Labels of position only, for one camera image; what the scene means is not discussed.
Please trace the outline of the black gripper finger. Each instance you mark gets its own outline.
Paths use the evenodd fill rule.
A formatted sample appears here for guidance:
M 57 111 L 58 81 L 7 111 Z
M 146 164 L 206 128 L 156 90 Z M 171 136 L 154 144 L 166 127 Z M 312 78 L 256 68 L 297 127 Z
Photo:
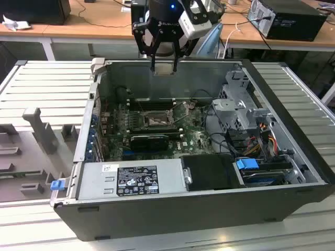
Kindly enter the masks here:
M 160 28 L 157 20 L 148 20 L 147 22 L 134 22 L 132 25 L 132 33 L 137 43 L 139 52 L 151 57 L 151 71 L 155 70 L 155 55 L 160 45 Z M 150 45 L 145 43 L 143 36 L 148 29 L 152 35 L 152 42 Z
M 173 72 L 177 71 L 177 63 L 180 58 L 188 57 L 193 52 L 195 46 L 197 45 L 199 38 L 187 40 L 187 42 L 180 47 L 179 41 L 173 42 L 174 49 L 174 62 L 173 62 Z

